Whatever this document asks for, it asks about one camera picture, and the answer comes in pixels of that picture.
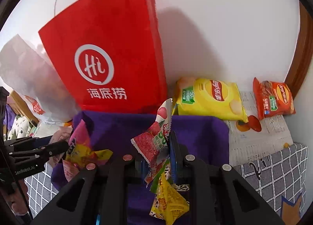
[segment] metal screw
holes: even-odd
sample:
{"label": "metal screw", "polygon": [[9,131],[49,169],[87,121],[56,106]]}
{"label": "metal screw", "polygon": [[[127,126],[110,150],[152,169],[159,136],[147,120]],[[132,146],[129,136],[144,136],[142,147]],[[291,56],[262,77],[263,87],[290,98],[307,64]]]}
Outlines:
{"label": "metal screw", "polygon": [[229,165],[229,164],[224,164],[224,165],[222,166],[222,169],[225,170],[225,171],[231,171],[232,166]]}
{"label": "metal screw", "polygon": [[192,154],[187,154],[185,158],[186,158],[186,160],[188,160],[188,161],[195,160],[195,156],[192,155]]}
{"label": "metal screw", "polygon": [[94,163],[89,163],[89,164],[87,164],[86,169],[93,170],[95,167],[96,167],[96,165]]}
{"label": "metal screw", "polygon": [[126,154],[126,155],[123,156],[123,160],[125,160],[125,161],[132,160],[132,158],[133,157],[130,154]]}

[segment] gray checkered cloth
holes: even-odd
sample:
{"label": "gray checkered cloth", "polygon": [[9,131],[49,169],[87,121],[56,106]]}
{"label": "gray checkered cloth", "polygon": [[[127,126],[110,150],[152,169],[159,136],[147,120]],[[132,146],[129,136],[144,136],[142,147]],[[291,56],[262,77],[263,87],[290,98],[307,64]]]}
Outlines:
{"label": "gray checkered cloth", "polygon": [[278,215],[281,214],[281,196],[294,203],[302,193],[301,213],[306,197],[307,159],[307,146],[293,144],[270,156],[234,168]]}
{"label": "gray checkered cloth", "polygon": [[58,190],[51,183],[52,167],[49,163],[44,166],[45,171],[25,178],[25,184],[28,187],[29,207],[33,217],[58,193]]}

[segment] pink candy wrapper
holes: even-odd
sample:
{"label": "pink candy wrapper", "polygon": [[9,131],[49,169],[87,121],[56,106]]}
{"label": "pink candy wrapper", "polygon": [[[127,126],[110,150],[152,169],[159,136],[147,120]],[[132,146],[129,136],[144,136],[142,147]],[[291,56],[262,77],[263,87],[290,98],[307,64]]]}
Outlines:
{"label": "pink candy wrapper", "polygon": [[166,141],[171,130],[172,99],[167,99],[158,109],[155,122],[144,133],[131,140],[137,151],[150,166],[145,181],[149,184],[169,157]]}

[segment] white plastic bag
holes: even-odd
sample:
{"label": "white plastic bag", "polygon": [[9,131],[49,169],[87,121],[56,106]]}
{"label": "white plastic bag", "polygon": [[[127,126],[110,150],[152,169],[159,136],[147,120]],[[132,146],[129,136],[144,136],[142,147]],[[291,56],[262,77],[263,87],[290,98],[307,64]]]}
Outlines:
{"label": "white plastic bag", "polygon": [[34,116],[44,122],[67,122],[79,111],[55,69],[19,35],[0,51],[0,77],[23,98]]}

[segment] yellow snack package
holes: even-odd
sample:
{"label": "yellow snack package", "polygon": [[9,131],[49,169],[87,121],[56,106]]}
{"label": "yellow snack package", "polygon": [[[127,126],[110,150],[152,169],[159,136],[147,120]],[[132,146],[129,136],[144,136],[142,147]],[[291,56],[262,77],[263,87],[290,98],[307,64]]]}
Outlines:
{"label": "yellow snack package", "polygon": [[176,87],[173,114],[215,116],[222,120],[241,120],[248,117],[236,83],[181,78]]}
{"label": "yellow snack package", "polygon": [[165,173],[162,173],[150,215],[165,220],[166,225],[172,225],[188,211],[189,203],[170,185]]}

